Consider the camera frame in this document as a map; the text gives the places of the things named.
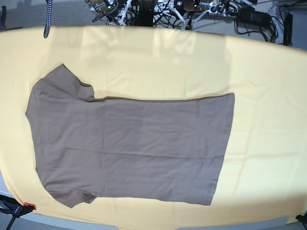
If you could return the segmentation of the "brown T-shirt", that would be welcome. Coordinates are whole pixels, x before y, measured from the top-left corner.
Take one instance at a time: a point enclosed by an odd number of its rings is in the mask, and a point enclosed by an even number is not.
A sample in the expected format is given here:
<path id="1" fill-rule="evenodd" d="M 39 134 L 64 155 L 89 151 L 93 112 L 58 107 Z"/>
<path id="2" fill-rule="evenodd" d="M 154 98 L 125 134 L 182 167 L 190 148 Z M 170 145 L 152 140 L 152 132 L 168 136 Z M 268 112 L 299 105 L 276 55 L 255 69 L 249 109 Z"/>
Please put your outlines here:
<path id="1" fill-rule="evenodd" d="M 58 202 L 132 197 L 208 206 L 229 141 L 232 93 L 192 100 L 94 97 L 64 65 L 32 88 L 36 172 Z"/>

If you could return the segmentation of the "white power strip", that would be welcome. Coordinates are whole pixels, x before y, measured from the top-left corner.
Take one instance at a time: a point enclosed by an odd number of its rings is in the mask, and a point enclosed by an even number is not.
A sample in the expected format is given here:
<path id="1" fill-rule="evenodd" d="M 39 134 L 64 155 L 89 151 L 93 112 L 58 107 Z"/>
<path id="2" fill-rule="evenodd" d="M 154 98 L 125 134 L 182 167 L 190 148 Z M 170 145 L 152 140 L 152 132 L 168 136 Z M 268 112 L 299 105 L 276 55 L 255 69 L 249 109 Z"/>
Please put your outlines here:
<path id="1" fill-rule="evenodd" d="M 174 15 L 185 15 L 186 13 L 217 13 L 223 12 L 223 5 L 216 0 L 159 0 L 154 7 L 158 14 L 173 13 Z"/>

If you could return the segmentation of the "yellow table cloth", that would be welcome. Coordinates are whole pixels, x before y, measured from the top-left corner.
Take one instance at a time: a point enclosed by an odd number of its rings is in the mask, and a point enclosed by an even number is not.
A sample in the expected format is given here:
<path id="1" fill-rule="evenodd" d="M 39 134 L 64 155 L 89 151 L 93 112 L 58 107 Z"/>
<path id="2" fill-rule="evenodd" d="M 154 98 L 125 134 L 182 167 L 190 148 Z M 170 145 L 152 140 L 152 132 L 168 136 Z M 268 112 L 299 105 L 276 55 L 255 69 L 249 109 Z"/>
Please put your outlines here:
<path id="1" fill-rule="evenodd" d="M 295 217 L 307 209 L 307 53 L 165 28 L 53 27 L 0 34 L 0 169 L 36 216 L 175 230 Z M 25 117 L 33 85 L 64 64 L 97 98 L 192 99 L 233 92 L 232 131 L 210 206 L 99 198 L 68 208 L 43 188 Z"/>

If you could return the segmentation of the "black power adapter box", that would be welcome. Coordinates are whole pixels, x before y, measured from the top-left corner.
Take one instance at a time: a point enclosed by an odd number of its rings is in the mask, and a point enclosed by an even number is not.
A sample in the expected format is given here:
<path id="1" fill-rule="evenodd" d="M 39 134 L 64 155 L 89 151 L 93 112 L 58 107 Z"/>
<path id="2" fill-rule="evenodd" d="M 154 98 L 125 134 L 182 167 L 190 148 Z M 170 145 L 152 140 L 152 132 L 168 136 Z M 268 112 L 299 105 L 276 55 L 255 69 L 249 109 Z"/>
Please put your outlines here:
<path id="1" fill-rule="evenodd" d="M 237 19 L 242 23 L 263 27 L 270 26 L 271 24 L 271 16 L 269 14 L 249 9 L 240 9 Z"/>

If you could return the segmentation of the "black box right edge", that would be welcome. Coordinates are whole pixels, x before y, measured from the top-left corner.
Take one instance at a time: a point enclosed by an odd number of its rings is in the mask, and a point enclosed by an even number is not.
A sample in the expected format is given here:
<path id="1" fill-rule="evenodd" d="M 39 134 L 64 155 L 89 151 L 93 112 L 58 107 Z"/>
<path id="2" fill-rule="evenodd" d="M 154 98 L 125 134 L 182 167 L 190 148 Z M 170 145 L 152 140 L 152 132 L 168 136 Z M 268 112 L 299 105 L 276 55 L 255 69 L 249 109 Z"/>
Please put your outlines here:
<path id="1" fill-rule="evenodd" d="M 293 15 L 287 14 L 283 26 L 283 45 L 292 46 Z"/>

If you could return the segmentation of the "black clamp with orange tip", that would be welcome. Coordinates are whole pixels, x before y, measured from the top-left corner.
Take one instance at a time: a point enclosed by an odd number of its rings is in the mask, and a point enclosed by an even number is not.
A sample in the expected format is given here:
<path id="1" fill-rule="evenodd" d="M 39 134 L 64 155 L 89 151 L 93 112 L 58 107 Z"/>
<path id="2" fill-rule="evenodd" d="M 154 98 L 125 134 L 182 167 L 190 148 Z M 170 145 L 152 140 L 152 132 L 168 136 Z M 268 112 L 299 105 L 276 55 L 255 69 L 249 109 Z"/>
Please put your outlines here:
<path id="1" fill-rule="evenodd" d="M 15 220 L 23 215 L 36 210 L 36 205 L 30 203 L 20 204 L 16 199 L 5 195 L 0 195 L 0 212 L 6 215 L 11 215 L 12 218 L 6 227 L 10 230 Z"/>

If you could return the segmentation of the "black clamp right corner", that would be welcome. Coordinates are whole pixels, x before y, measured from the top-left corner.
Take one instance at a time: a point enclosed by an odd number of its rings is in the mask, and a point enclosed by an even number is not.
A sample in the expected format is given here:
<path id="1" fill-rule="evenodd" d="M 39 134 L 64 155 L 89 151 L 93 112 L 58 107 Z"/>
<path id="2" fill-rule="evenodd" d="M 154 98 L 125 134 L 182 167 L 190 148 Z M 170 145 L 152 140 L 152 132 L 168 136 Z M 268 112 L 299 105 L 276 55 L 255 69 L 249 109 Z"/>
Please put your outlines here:
<path id="1" fill-rule="evenodd" d="M 305 230 L 307 230 L 307 213 L 304 215 L 298 215 L 295 218 L 298 222 L 302 223 Z"/>

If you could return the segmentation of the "black stand post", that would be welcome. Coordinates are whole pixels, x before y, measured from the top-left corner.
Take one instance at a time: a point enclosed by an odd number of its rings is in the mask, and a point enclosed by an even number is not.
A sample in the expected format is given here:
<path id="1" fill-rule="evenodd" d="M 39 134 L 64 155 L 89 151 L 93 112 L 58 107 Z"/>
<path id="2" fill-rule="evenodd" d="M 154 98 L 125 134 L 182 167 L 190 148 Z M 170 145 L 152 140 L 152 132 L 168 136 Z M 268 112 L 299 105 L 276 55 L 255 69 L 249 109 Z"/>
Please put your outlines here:
<path id="1" fill-rule="evenodd" d="M 139 0 L 138 26 L 152 27 L 154 0 Z"/>

